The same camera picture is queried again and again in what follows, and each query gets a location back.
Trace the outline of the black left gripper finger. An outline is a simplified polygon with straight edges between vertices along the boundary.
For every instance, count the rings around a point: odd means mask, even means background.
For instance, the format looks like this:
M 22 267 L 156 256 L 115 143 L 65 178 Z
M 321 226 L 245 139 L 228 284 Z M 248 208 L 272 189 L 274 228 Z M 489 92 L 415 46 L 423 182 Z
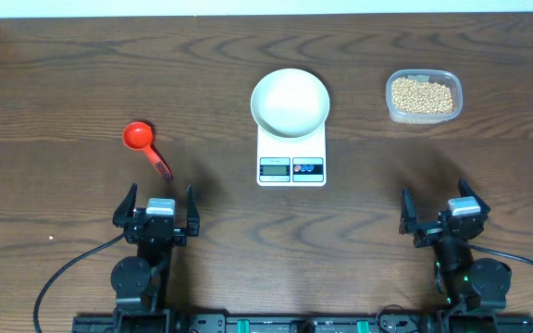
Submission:
M 200 233 L 200 216 L 194 202 L 192 186 L 187 187 L 186 231 L 188 237 L 198 237 Z
M 112 218 L 112 223 L 115 227 L 125 228 L 130 222 L 133 221 L 134 213 L 136 210 L 135 204 L 137 190 L 137 184 L 132 183 L 127 195 L 125 196 L 121 204 L 118 206 L 118 208 L 115 210 Z

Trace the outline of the white digital kitchen scale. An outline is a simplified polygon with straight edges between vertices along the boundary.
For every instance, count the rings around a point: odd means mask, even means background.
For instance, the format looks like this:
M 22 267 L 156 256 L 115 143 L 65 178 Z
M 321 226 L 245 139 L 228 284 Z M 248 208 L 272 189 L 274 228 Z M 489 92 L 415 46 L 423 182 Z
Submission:
M 256 182 L 262 187 L 323 187 L 326 157 L 325 125 L 291 141 L 258 129 Z

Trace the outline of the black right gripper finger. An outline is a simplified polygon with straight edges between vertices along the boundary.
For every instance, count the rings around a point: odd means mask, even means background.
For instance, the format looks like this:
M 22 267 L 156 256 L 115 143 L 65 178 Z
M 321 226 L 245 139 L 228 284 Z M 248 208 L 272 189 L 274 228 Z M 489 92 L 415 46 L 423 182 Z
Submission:
M 480 207 L 480 213 L 487 215 L 490 212 L 490 207 L 472 190 L 470 185 L 464 178 L 458 180 L 458 190 L 462 197 L 474 197 Z
M 414 227 L 417 224 L 414 202 L 411 193 L 406 189 L 401 191 L 402 211 L 399 232 L 401 234 L 414 233 Z

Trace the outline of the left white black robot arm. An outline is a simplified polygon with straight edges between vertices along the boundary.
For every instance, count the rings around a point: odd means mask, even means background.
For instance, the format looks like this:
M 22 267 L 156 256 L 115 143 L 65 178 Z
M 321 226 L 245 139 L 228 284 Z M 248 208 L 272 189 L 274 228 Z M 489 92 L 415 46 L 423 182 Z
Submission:
M 192 188 L 187 189 L 186 225 L 176 223 L 176 202 L 152 198 L 137 208 L 137 185 L 132 184 L 113 214 L 113 224 L 137 254 L 120 260 L 110 282 L 116 293 L 116 332 L 188 332 L 187 315 L 165 304 L 172 252 L 200 233 L 200 216 Z

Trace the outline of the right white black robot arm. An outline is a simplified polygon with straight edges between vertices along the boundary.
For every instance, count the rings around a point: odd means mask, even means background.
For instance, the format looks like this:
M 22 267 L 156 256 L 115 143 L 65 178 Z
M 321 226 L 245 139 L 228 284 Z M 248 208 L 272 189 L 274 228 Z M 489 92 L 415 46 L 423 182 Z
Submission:
M 423 332 L 496 332 L 496 313 L 506 307 L 511 288 L 511 268 L 503 262 L 473 257 L 470 240 L 484 230 L 490 207 L 465 179 L 458 181 L 460 196 L 448 201 L 437 219 L 420 222 L 414 200 L 407 189 L 401 192 L 399 232 L 411 234 L 416 248 L 430 247 L 435 256 L 438 289 L 449 306 L 421 322 Z

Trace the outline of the red plastic measuring scoop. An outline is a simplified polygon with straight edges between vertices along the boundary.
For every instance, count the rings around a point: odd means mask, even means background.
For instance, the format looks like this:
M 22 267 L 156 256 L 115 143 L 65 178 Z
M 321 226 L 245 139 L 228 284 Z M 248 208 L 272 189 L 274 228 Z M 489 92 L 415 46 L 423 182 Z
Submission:
M 170 167 L 154 147 L 155 134 L 149 124 L 142 121 L 131 122 L 123 130 L 122 140 L 131 150 L 143 152 L 165 181 L 173 179 Z

